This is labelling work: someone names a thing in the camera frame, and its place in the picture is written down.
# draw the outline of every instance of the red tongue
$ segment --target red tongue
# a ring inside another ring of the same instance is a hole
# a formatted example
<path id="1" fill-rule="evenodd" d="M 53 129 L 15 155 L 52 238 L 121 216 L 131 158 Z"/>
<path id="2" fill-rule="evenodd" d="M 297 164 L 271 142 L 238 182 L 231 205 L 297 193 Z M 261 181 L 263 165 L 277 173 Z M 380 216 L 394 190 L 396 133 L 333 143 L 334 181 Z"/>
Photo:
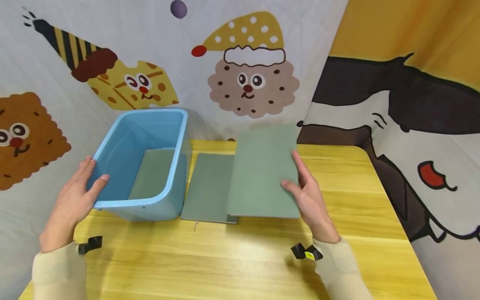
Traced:
<path id="1" fill-rule="evenodd" d="M 419 168 L 419 174 L 423 181 L 434 187 L 445 185 L 445 176 L 435 171 L 433 162 L 427 163 Z"/>

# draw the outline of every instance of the purple balloon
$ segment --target purple balloon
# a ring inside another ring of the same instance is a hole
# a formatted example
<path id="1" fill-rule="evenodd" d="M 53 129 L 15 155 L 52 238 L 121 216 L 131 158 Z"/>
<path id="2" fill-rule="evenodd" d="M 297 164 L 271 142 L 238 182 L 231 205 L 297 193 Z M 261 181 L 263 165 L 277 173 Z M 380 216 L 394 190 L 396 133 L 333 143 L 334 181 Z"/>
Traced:
<path id="1" fill-rule="evenodd" d="M 170 5 L 170 11 L 176 18 L 181 19 L 187 15 L 187 6 L 183 1 L 175 0 Z"/>

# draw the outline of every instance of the forearm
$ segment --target forearm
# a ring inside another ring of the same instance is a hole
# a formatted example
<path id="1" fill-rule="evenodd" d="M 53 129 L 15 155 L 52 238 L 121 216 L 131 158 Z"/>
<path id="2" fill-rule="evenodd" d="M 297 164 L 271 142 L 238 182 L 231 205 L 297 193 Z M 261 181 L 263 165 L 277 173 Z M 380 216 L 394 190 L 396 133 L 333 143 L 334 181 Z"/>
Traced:
<path id="1" fill-rule="evenodd" d="M 322 279 L 332 300 L 373 299 L 363 282 L 350 245 L 340 242 L 322 243 L 313 240 L 313 245 L 324 256 L 317 261 L 315 272 Z"/>
<path id="2" fill-rule="evenodd" d="M 32 282 L 35 300 L 85 300 L 86 269 L 74 242 L 35 256 Z"/>

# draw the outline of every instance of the green folder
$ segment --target green folder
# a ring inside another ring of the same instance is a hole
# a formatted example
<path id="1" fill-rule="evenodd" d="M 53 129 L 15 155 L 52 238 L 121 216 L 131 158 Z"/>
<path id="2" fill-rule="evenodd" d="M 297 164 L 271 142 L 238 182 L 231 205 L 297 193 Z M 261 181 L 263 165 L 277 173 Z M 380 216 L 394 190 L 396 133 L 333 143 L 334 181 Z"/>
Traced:
<path id="1" fill-rule="evenodd" d="M 167 184 L 175 149 L 146 150 L 128 199 L 152 198 Z"/>
<path id="2" fill-rule="evenodd" d="M 180 217 L 218 223 L 237 223 L 227 214 L 228 188 L 233 169 L 233 155 L 198 155 L 187 197 Z"/>
<path id="3" fill-rule="evenodd" d="M 232 216 L 298 218 L 293 196 L 280 185 L 298 183 L 291 153 L 296 149 L 295 125 L 276 125 L 237 135 L 237 149 L 228 192 Z"/>

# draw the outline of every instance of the red pompom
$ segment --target red pompom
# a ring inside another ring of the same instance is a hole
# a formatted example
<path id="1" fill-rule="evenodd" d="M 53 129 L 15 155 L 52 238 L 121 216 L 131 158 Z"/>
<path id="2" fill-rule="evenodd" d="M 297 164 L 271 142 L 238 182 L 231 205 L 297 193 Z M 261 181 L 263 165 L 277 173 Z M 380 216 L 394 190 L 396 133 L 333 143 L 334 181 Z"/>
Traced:
<path id="1" fill-rule="evenodd" d="M 204 45 L 196 46 L 192 49 L 192 55 L 195 57 L 203 56 L 207 52 L 207 47 Z"/>

